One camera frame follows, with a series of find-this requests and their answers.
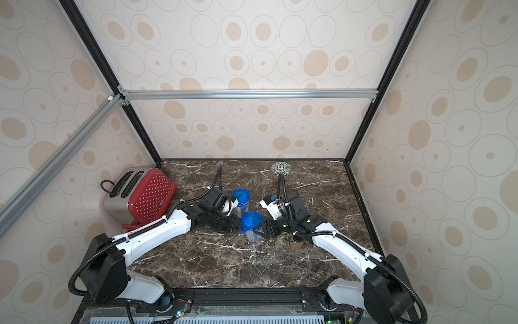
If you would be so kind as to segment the blue lid container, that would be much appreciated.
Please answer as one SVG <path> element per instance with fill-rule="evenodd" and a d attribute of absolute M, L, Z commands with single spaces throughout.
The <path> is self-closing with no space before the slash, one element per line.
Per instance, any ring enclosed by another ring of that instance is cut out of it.
<path fill-rule="evenodd" d="M 257 243 L 261 236 L 254 230 L 259 228 L 263 222 L 263 216 L 256 211 L 249 211 L 241 219 L 240 231 L 250 243 Z"/>
<path fill-rule="evenodd" d="M 249 212 L 249 203 L 251 199 L 250 193 L 246 189 L 236 189 L 232 192 L 232 195 L 236 198 L 238 205 L 233 210 L 238 218 L 242 218 L 246 213 Z"/>

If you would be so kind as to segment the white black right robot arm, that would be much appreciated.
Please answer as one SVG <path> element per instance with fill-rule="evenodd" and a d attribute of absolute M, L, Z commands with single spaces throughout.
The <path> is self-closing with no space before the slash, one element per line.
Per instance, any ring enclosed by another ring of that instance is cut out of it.
<path fill-rule="evenodd" d="M 290 233 L 296 242 L 309 241 L 332 254 L 360 279 L 360 283 L 353 283 L 335 278 L 325 284 L 324 297 L 331 305 L 364 309 L 377 323 L 407 323 L 404 314 L 418 310 L 417 323 L 427 323 L 426 307 L 399 259 L 369 251 L 325 218 L 310 214 L 302 199 L 287 191 L 283 174 L 278 176 L 277 195 L 261 204 L 271 218 L 255 228 L 258 235 L 276 238 Z"/>

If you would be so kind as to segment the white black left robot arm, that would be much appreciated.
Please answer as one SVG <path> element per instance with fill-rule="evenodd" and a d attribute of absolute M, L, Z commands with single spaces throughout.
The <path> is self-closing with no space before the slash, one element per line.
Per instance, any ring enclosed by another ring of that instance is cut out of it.
<path fill-rule="evenodd" d="M 239 225 L 233 210 L 239 203 L 237 198 L 224 193 L 222 173 L 219 167 L 203 194 L 179 201 L 158 220 L 111 238 L 105 234 L 95 237 L 69 279 L 69 292 L 90 296 L 97 304 L 124 299 L 145 302 L 160 312 L 170 309 L 174 293 L 167 283 L 130 271 L 129 266 L 152 249 L 197 228 L 235 231 Z"/>

